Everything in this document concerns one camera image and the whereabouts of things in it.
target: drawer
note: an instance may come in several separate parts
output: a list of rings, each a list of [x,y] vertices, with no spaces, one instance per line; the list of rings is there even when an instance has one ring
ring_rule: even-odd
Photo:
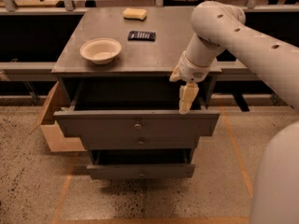
[[[192,150],[187,148],[89,151],[93,179],[147,179],[192,177]]]
[[[74,110],[177,110],[183,81],[166,76],[130,75],[64,78]],[[198,99],[192,109],[200,109]]]
[[[194,164],[89,165],[92,179],[188,178]]]
[[[66,137],[80,137],[87,149],[196,147],[212,135],[219,112],[198,110],[92,110],[55,112]]]

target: yellow sponge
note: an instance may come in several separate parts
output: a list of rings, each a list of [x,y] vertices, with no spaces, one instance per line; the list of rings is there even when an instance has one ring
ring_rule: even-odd
[[[125,19],[137,19],[137,20],[143,21],[147,17],[147,10],[136,9],[136,8],[126,8],[123,11],[123,17]]]

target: gray cabinet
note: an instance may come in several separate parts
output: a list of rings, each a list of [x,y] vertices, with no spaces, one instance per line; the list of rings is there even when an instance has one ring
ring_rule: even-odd
[[[206,106],[221,70],[212,66],[191,112],[180,115],[179,88],[185,83],[169,77],[193,35],[192,7],[147,7],[144,21],[122,19],[125,9],[84,14],[52,70],[69,102],[54,116],[64,136],[79,137],[88,150],[92,178],[192,177],[199,138],[213,134],[219,117]],[[131,30],[155,31],[156,40],[128,41]],[[80,57],[80,47],[99,37],[121,43],[112,63]]]
[[[192,177],[193,152],[200,136],[213,134],[219,112],[206,110],[198,95],[180,115],[181,84],[168,79],[62,78],[71,103],[54,116],[64,136],[79,137],[89,151],[92,178]]]

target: white bowl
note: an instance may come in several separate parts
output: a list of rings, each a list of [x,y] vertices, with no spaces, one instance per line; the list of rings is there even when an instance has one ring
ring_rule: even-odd
[[[110,38],[88,41],[80,49],[82,57],[97,64],[111,63],[120,52],[121,44]]]

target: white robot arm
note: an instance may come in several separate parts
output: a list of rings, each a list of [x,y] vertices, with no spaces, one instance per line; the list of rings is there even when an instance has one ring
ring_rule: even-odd
[[[239,7],[207,1],[194,9],[195,34],[170,77],[171,81],[187,82],[180,91],[181,114],[190,110],[198,92],[194,83],[205,79],[213,59],[225,49],[299,111],[299,48],[244,23],[245,14]]]
[[[299,48],[244,25],[244,12],[217,2],[192,14],[195,31],[171,81],[187,82],[179,112],[189,111],[211,61],[228,49],[294,110],[299,111]],[[263,154],[255,179],[249,224],[299,223],[299,122],[278,133]]]

